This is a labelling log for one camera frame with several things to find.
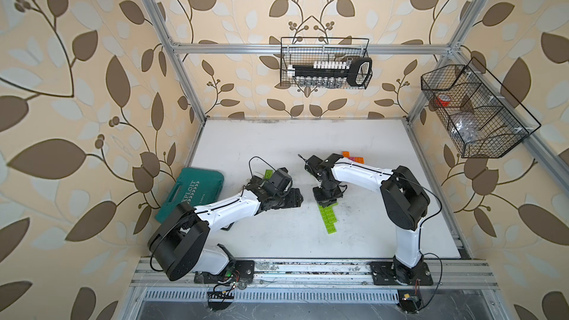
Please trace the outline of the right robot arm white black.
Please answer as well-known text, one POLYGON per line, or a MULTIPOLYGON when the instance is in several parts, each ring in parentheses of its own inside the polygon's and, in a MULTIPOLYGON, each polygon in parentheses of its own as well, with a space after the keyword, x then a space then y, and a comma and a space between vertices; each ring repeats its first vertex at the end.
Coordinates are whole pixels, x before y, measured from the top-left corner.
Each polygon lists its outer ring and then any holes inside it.
POLYGON ((419 265, 420 222, 427 215, 431 201, 407 167, 394 170, 371 167, 335 153, 326 159, 311 156, 304 163, 305 170, 319 182, 313 194, 320 207, 329 207, 343 197, 342 183, 379 194, 388 218, 396 225, 395 265, 407 271, 419 265))

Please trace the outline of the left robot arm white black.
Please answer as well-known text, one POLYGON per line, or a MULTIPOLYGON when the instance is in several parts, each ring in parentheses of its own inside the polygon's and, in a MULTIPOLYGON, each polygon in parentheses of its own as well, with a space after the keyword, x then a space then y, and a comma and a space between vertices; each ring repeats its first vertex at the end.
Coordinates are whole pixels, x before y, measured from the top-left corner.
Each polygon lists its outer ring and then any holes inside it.
POLYGON ((268 210, 300 207, 303 201, 300 189, 282 167, 269 179, 252 176, 235 196, 197 207, 182 202, 148 241, 151 262, 160 266, 153 270, 165 273, 170 281, 190 272, 224 277, 234 269, 234 257, 222 244, 207 246, 211 233, 268 210))

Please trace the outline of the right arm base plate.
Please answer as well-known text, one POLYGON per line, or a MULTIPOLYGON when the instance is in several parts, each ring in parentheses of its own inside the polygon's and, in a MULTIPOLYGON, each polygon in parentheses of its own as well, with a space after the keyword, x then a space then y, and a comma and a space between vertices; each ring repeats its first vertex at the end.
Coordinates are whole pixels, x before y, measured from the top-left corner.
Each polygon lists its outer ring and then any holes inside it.
POLYGON ((397 259, 393 261, 371 262, 369 264, 373 284, 376 286, 432 286, 434 280, 428 265, 419 260, 413 268, 409 268, 397 259))

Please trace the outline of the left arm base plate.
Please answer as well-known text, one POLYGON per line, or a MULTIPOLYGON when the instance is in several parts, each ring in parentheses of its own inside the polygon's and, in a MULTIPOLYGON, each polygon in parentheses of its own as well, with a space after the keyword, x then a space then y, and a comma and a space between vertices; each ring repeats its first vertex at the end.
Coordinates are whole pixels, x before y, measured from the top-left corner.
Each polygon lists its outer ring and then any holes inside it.
POLYGON ((226 268, 217 275, 207 272, 195 274, 196 284, 233 284, 246 287, 253 282, 255 262, 253 260, 230 261, 226 268))

